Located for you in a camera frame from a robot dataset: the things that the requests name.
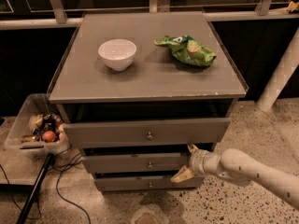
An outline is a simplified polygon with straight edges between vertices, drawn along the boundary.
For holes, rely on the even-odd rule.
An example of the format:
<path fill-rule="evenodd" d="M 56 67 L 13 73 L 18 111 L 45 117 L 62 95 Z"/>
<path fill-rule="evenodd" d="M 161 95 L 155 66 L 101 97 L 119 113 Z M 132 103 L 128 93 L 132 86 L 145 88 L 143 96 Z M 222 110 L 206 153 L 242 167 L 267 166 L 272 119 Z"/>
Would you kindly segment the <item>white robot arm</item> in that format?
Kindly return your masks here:
<path fill-rule="evenodd" d="M 191 152 L 189 164 L 182 166 L 172 176 L 173 183 L 207 175 L 214 175 L 238 186 L 246 186 L 253 181 L 299 210 L 298 176 L 262 164 L 235 148 L 225 149 L 218 154 L 188 144 L 188 150 Z"/>

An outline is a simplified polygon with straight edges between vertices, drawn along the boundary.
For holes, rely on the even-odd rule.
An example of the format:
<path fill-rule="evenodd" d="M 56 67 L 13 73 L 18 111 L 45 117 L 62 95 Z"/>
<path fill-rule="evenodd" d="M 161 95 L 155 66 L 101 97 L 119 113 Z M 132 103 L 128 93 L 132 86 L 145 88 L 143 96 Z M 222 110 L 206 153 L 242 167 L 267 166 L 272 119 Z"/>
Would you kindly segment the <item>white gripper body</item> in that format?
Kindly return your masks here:
<path fill-rule="evenodd" d="M 218 164 L 218 155 L 203 149 L 195 150 L 189 161 L 191 170 L 199 176 L 216 174 Z"/>

